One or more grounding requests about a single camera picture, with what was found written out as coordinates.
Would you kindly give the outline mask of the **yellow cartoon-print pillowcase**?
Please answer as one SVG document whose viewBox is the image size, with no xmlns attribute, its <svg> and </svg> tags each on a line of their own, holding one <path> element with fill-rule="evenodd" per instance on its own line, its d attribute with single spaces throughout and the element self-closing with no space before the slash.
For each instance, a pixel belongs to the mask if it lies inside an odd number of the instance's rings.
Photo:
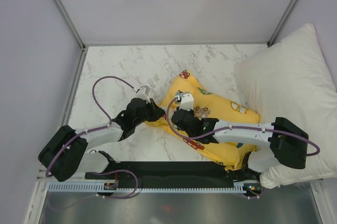
<svg viewBox="0 0 337 224">
<path fill-rule="evenodd" d="M 218 118 L 229 122 L 258 124 L 260 116 L 238 103 L 209 92 L 188 70 L 182 71 L 172 82 L 165 97 L 158 106 L 167 109 L 177 91 L 190 92 L 194 98 L 193 111 L 198 119 Z M 246 153 L 256 150 L 252 144 L 238 142 L 202 144 L 195 140 L 183 141 L 204 157 L 225 167 L 225 170 L 239 170 Z"/>
</svg>

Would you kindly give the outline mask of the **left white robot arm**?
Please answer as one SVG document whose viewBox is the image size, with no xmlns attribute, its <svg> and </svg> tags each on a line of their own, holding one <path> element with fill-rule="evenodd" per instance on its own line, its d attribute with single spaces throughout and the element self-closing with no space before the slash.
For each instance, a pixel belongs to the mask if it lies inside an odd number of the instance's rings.
<svg viewBox="0 0 337 224">
<path fill-rule="evenodd" d="M 38 155 L 46 168 L 45 176 L 64 182 L 72 177 L 83 162 L 87 150 L 109 142 L 120 142 L 130 137 L 137 126 L 144 122 L 155 122 L 165 111 L 149 101 L 133 98 L 126 109 L 109 123 L 90 129 L 76 130 L 69 125 L 60 127 Z"/>
</svg>

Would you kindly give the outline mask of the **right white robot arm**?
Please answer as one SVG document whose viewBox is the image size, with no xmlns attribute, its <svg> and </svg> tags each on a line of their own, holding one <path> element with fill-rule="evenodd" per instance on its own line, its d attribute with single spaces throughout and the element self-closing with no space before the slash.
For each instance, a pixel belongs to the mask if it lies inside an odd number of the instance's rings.
<svg viewBox="0 0 337 224">
<path fill-rule="evenodd" d="M 198 119 L 192 111 L 180 109 L 173 113 L 171 121 L 189 140 L 260 147 L 240 167 L 247 179 L 280 164 L 298 170 L 306 166 L 309 135 L 286 118 L 277 117 L 273 123 L 265 124 L 232 123 L 217 118 Z"/>
</svg>

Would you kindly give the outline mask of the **large white pillow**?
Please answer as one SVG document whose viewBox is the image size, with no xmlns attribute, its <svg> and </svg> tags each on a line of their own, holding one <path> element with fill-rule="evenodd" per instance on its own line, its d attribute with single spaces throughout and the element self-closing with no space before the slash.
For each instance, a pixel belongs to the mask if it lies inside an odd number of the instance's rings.
<svg viewBox="0 0 337 224">
<path fill-rule="evenodd" d="M 305 24 L 280 42 L 237 63 L 235 81 L 261 122 L 284 117 L 309 135 L 311 155 L 302 170 L 278 165 L 260 177 L 268 189 L 336 176 L 336 88 L 314 26 Z M 316 147 L 319 154 L 314 154 Z"/>
</svg>

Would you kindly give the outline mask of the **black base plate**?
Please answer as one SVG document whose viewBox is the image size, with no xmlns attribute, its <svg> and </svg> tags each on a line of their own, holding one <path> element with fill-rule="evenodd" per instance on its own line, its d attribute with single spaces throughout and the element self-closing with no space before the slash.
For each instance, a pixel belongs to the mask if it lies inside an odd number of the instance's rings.
<svg viewBox="0 0 337 224">
<path fill-rule="evenodd" d="M 117 178 L 124 186 L 135 186 L 132 175 L 122 172 L 128 170 L 138 178 L 138 185 L 150 186 L 232 186 L 234 182 L 244 180 L 258 180 L 259 175 L 248 169 L 226 171 L 225 167 L 215 162 L 155 162 L 155 161 L 112 161 L 104 173 L 116 171 L 117 175 L 108 174 L 98 176 L 91 172 L 85 174 L 87 180 L 112 180 Z"/>
</svg>

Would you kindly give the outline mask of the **left aluminium frame post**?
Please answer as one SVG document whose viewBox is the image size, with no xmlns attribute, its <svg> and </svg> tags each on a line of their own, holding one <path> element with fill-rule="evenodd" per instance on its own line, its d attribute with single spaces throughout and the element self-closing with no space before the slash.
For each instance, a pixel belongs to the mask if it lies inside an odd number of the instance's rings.
<svg viewBox="0 0 337 224">
<path fill-rule="evenodd" d="M 63 21 L 65 22 L 67 28 L 71 32 L 73 38 L 76 40 L 77 45 L 80 47 L 81 51 L 86 49 L 86 45 L 83 42 L 83 39 L 80 37 L 79 32 L 77 31 L 73 21 L 71 20 L 62 0 L 52 0 L 57 10 L 59 11 Z"/>
</svg>

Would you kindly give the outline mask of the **aluminium frame post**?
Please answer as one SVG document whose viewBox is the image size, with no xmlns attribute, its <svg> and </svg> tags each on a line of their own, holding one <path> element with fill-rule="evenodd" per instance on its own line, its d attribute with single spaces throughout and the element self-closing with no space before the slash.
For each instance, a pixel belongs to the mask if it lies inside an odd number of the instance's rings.
<svg viewBox="0 0 337 224">
<path fill-rule="evenodd" d="M 52 0 L 57 10 L 59 11 L 63 21 L 65 22 L 67 28 L 71 32 L 73 38 L 76 40 L 77 45 L 80 47 L 81 51 L 86 49 L 86 45 L 83 42 L 83 39 L 80 37 L 79 32 L 77 31 L 73 21 L 71 20 L 62 0 Z"/>
<path fill-rule="evenodd" d="M 290 0 L 285 11 L 283 12 L 279 22 L 277 23 L 271 37 L 267 41 L 267 47 L 270 47 L 275 44 L 277 38 L 280 36 L 285 24 L 287 23 L 289 17 L 291 16 L 294 8 L 296 7 L 299 0 Z"/>
</svg>

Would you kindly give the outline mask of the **right aluminium frame post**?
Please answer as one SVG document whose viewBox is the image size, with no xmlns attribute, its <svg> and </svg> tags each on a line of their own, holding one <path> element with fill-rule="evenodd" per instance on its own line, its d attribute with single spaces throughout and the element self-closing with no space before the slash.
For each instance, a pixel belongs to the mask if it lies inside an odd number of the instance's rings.
<svg viewBox="0 0 337 224">
<path fill-rule="evenodd" d="M 285 11 L 283 12 L 279 22 L 277 23 L 271 37 L 267 41 L 267 47 L 270 47 L 275 44 L 277 38 L 280 36 L 285 24 L 287 23 L 289 17 L 291 16 L 294 8 L 296 7 L 299 0 L 290 0 Z"/>
</svg>

